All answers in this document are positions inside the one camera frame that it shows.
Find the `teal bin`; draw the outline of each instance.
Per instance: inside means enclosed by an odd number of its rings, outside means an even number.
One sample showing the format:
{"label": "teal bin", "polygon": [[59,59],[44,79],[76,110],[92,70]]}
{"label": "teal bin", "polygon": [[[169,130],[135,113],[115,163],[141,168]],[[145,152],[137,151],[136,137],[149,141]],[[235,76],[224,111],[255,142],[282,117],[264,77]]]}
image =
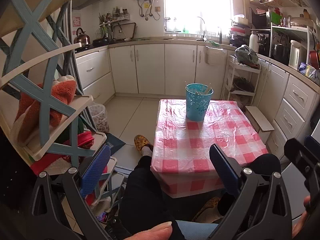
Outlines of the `teal bin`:
{"label": "teal bin", "polygon": [[203,84],[189,84],[186,86],[187,96],[187,118],[191,121],[202,122],[207,112],[213,89],[207,95],[197,95],[197,92],[204,92],[208,86]]}

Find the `table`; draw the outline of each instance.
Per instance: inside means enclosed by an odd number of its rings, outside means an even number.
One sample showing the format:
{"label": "table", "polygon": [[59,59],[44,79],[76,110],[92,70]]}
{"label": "table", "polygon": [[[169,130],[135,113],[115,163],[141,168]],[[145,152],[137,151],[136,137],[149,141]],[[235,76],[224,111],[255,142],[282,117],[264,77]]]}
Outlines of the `table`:
{"label": "table", "polygon": [[193,122],[185,100],[162,99],[150,167],[162,190],[177,198],[222,188],[209,158],[214,143],[242,167],[268,153],[236,102],[210,101],[204,121]]}

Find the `sock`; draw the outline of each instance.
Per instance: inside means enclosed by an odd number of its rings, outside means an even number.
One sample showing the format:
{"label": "sock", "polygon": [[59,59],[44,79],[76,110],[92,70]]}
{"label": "sock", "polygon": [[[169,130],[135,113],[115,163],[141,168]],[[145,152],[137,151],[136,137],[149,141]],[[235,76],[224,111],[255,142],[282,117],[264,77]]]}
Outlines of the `sock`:
{"label": "sock", "polygon": [[148,155],[150,157],[152,157],[152,151],[150,150],[150,148],[148,146],[143,146],[141,149],[142,155]]}
{"label": "sock", "polygon": [[207,208],[205,211],[203,211],[200,214],[200,216],[196,219],[196,222],[211,224],[220,218],[223,218],[223,216],[220,215],[218,208],[216,206],[214,208]]}

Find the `orange fuzzy fabric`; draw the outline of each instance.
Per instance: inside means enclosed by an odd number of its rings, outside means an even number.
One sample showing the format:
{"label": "orange fuzzy fabric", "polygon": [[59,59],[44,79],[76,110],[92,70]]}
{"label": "orange fuzzy fabric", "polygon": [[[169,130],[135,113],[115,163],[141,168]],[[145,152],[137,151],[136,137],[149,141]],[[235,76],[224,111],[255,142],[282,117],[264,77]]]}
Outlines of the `orange fuzzy fabric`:
{"label": "orange fuzzy fabric", "polygon": [[[66,80],[62,81],[52,87],[51,94],[69,105],[76,92],[76,81]],[[40,103],[25,93],[21,93],[21,99],[19,101],[19,109],[16,116],[17,120],[23,113],[25,117],[23,119],[22,126],[18,134],[18,141],[24,142],[27,140],[31,132],[39,125]],[[50,109],[50,125],[56,127],[61,122],[62,114],[56,110]]]}

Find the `finger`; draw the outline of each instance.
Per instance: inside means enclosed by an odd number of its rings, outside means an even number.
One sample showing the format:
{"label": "finger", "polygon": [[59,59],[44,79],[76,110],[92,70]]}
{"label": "finger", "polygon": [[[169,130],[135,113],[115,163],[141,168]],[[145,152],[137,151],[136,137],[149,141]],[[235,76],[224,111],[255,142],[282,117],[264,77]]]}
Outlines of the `finger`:
{"label": "finger", "polygon": [[300,230],[302,229],[304,223],[306,222],[307,218],[308,218],[308,213],[305,211],[302,213],[301,218],[299,220],[299,222],[294,226],[293,230],[292,230],[292,237],[295,237]]}
{"label": "finger", "polygon": [[310,200],[311,200],[311,197],[310,197],[310,196],[307,196],[307,197],[304,199],[304,201],[303,201],[304,207],[306,207],[306,205],[308,205],[308,203],[310,202]]}
{"label": "finger", "polygon": [[171,224],[171,221],[165,222],[150,230],[139,232],[125,240],[168,240],[172,234]]}

